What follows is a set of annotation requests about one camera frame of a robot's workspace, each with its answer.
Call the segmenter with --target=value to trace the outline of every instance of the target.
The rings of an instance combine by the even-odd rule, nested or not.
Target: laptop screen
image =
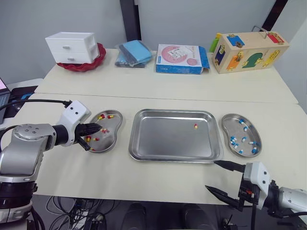
[[[6,87],[2,79],[0,78],[0,93],[2,92],[10,92],[9,89]]]

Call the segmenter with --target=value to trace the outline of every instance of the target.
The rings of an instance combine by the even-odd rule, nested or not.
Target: table
[[[96,96],[292,103],[297,100],[274,67],[218,74],[208,53],[210,73],[156,73],[154,60],[144,69],[114,65],[118,51],[107,49],[95,70],[71,72],[55,65],[35,92]]]
[[[205,189],[206,184],[226,191],[233,198],[237,197],[241,173],[230,172],[213,164],[142,162],[132,159],[128,153],[132,122],[134,115],[144,108],[208,111],[219,123],[224,160],[241,164],[261,161],[279,186],[307,189],[307,119],[297,104],[48,93],[36,93],[31,96],[31,99],[38,98],[79,100],[92,111],[92,116],[106,109],[116,109],[122,113],[124,120],[118,131],[117,143],[110,152],[102,154],[85,152],[78,145],[66,148],[56,146],[45,152],[37,179],[36,194],[223,204]],[[16,115],[13,124],[56,124],[63,110],[63,105],[57,103],[26,103]],[[220,121],[227,113],[241,114],[255,125],[263,145],[259,156],[252,159],[241,158],[226,147]],[[10,135],[5,135],[2,146],[4,147],[9,140]]]

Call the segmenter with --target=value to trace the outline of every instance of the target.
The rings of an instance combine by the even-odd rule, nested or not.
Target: pink and blue box
[[[204,68],[210,68],[205,48],[159,44],[156,72],[201,74]]]

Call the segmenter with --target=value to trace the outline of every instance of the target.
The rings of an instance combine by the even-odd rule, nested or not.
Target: plastic bag
[[[124,60],[130,67],[147,63],[153,57],[151,50],[139,40],[120,44],[116,48],[119,50],[119,55],[122,54]]]
[[[116,59],[116,62],[115,62],[115,65],[116,66],[119,66],[119,67],[130,67],[130,68],[144,68],[146,66],[146,63],[147,62],[144,62],[144,63],[139,63],[139,64],[136,64],[134,66],[130,66],[126,59],[125,59],[125,56],[122,54],[122,52],[119,52],[118,54],[118,57]]]

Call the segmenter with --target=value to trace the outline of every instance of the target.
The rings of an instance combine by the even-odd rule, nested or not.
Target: rectangular metal tray
[[[212,163],[223,157],[218,126],[205,111],[139,111],[133,121],[129,152],[140,161]]]

